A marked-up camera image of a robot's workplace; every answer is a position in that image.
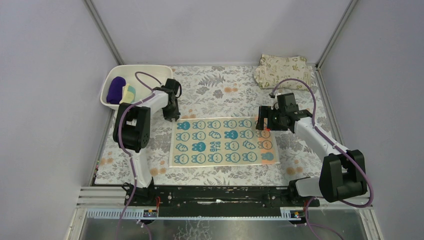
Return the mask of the cream patterned folded towel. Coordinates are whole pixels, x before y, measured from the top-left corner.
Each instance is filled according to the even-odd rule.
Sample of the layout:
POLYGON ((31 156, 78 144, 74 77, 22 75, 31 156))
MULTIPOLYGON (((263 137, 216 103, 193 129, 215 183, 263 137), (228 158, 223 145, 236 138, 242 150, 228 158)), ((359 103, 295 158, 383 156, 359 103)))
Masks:
POLYGON ((261 89, 273 89, 280 81, 290 79, 279 85, 280 88, 306 90, 306 87, 294 79, 301 80, 307 85, 313 83, 313 72, 303 56, 279 57, 263 54, 259 65, 253 73, 254 80, 261 89))

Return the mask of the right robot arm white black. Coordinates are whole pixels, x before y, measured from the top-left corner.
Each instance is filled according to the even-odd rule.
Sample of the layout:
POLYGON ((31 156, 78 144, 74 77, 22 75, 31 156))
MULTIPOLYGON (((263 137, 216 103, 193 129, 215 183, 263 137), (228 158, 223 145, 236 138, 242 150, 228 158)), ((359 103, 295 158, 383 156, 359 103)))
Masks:
POLYGON ((301 110, 293 93, 271 93, 273 104, 258 109, 257 130, 290 131, 319 157, 322 162, 318 177, 306 177, 289 182, 294 198, 317 197, 329 203, 340 201, 359 208, 347 199, 369 193, 371 205, 374 189, 365 170, 365 157, 359 150, 350 150, 323 132, 316 124, 315 111, 301 110))

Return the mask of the white bear patterned towel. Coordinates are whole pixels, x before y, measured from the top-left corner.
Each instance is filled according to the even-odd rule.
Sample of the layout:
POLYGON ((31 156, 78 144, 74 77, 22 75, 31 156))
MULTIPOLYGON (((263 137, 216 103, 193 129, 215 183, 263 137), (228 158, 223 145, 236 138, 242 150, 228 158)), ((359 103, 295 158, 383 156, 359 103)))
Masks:
POLYGON ((255 117, 189 118, 172 126, 172 168, 279 164, 275 136, 257 130, 255 117))

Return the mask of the yellow teal patterned towel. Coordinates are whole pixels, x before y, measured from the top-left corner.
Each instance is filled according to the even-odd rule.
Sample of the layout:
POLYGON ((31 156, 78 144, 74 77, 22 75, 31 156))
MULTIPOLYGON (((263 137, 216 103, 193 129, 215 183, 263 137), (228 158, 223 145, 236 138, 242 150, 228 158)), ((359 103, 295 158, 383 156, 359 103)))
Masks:
POLYGON ((119 104, 122 104, 122 103, 131 104, 135 101, 135 96, 136 96, 136 89, 132 85, 127 83, 122 88, 122 97, 121 97, 121 100, 119 101, 119 104))

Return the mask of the purple towel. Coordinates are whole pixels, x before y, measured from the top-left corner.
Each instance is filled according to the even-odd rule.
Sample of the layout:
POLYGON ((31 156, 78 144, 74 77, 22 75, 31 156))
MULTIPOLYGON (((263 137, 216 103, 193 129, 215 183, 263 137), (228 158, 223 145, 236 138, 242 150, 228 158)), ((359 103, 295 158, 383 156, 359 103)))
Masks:
POLYGON ((115 77, 110 83, 106 102, 108 104, 118 105, 123 98, 123 88, 126 84, 126 80, 123 77, 115 77))

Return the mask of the white rectangular basin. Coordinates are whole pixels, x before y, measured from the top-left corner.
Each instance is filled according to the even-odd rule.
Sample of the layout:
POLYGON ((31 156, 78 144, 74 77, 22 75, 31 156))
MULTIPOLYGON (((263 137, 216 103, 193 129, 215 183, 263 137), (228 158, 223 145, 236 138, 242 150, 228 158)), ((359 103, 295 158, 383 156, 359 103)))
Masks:
POLYGON ((123 78, 129 85, 134 94, 132 102, 135 103, 150 96, 152 94, 150 89, 164 85, 167 79, 174 77, 174 74, 171 67, 166 65, 130 64, 112 68, 103 82, 100 102, 113 110, 117 110, 119 105, 108 102, 107 96, 113 80, 117 77, 123 78))

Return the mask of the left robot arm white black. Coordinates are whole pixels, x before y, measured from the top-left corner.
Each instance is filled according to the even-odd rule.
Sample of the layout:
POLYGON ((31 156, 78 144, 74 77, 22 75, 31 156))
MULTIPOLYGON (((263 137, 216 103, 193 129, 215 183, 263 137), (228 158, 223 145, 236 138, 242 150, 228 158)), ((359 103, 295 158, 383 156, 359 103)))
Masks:
POLYGON ((178 98, 182 86, 175 79, 167 79, 165 85, 155 87, 152 93, 135 103, 121 103, 117 109, 113 140, 125 154, 137 188, 147 188, 153 176, 150 173, 146 147, 151 138, 152 116, 162 112, 163 118, 175 122, 181 116, 178 98))

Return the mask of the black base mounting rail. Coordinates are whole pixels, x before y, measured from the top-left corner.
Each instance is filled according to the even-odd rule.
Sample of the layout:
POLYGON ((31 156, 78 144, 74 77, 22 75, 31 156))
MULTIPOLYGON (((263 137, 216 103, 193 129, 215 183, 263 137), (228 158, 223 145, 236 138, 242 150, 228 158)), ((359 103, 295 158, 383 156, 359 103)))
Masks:
POLYGON ((153 207, 159 217, 280 217, 282 208, 303 210, 308 198, 292 187, 176 186, 135 187, 125 182, 125 203, 153 207))

